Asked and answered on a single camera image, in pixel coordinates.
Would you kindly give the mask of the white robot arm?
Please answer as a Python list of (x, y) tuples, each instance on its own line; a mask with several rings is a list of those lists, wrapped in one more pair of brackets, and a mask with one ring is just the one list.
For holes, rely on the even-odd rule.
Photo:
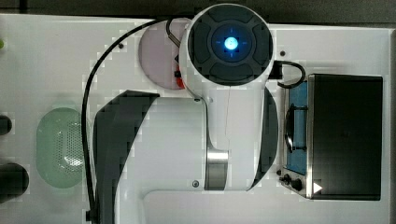
[(274, 42), (252, 9), (197, 14), (179, 45), (188, 97), (125, 91), (93, 128), (96, 224), (146, 224), (153, 191), (248, 191), (276, 157), (276, 102), (266, 87)]

